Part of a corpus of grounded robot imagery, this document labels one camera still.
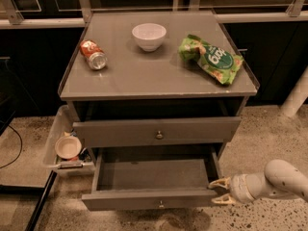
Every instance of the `robotic hand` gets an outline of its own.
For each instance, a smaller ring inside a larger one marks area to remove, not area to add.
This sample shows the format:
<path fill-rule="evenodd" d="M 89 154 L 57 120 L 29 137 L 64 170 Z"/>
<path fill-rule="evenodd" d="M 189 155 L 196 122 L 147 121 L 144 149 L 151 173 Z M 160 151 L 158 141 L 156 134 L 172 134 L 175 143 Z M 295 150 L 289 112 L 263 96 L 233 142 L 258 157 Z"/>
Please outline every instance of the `robotic hand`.
<path fill-rule="evenodd" d="M 236 174 L 209 184 L 209 189 L 222 187 L 230 191 L 212 199 L 216 204 L 249 203 L 257 198 L 292 199 L 301 197 L 308 202 L 308 178 L 283 160 L 272 160 L 264 172 Z"/>

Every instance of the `white pole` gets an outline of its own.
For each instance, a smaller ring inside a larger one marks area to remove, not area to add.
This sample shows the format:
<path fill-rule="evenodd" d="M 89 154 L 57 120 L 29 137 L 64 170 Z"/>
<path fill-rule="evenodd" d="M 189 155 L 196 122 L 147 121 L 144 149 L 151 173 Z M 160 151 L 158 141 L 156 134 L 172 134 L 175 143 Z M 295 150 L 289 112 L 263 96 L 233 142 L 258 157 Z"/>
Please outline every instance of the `white pole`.
<path fill-rule="evenodd" d="M 281 111 L 288 117 L 294 116 L 308 97 L 308 67 L 300 76 L 295 87 L 281 106 Z"/>

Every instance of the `concrete floor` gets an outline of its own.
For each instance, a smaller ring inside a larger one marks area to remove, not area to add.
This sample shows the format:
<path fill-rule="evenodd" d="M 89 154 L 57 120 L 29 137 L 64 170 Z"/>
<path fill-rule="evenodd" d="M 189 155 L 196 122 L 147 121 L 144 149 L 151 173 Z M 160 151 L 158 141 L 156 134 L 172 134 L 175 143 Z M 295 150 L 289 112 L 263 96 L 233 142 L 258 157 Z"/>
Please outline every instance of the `concrete floor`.
<path fill-rule="evenodd" d="M 42 158 L 54 117 L 16 118 L 11 126 L 23 139 L 16 162 L 0 169 L 0 184 L 43 186 L 49 175 Z M 308 175 L 308 106 L 288 118 L 277 106 L 245 107 L 242 123 L 219 160 L 224 176 L 262 171 L 284 159 Z M 19 150 L 8 128 L 0 137 L 0 166 Z M 258 199 L 250 204 L 202 208 L 90 212 L 81 200 L 90 193 L 91 176 L 57 177 L 36 230 L 308 230 L 308 205 L 301 199 Z M 34 197 L 0 195 L 0 230 L 24 230 L 36 205 Z"/>

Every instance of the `white bowl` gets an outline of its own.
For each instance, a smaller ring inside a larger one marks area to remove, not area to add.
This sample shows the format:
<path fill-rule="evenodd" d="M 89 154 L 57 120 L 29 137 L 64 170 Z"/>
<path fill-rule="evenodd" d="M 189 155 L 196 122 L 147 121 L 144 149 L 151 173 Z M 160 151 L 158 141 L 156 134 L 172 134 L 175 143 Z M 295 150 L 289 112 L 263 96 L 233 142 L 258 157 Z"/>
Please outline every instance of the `white bowl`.
<path fill-rule="evenodd" d="M 63 159 L 71 159 L 76 157 L 81 151 L 81 143 L 78 138 L 73 136 L 64 136 L 56 142 L 56 153 Z"/>
<path fill-rule="evenodd" d="M 165 27 L 155 23 L 138 25 L 132 31 L 136 44 L 147 52 L 154 51 L 162 45 L 166 32 Z"/>

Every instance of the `green chip bag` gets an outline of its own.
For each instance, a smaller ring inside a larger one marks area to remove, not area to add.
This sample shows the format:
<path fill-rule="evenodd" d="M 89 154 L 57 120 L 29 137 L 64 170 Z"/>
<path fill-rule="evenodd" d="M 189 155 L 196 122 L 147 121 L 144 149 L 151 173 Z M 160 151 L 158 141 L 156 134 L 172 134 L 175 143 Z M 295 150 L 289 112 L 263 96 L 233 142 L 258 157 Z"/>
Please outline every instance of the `green chip bag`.
<path fill-rule="evenodd" d="M 243 64 L 242 56 L 231 55 L 194 35 L 183 39 L 179 54 L 184 61 L 196 61 L 204 71 L 223 85 L 232 84 Z"/>

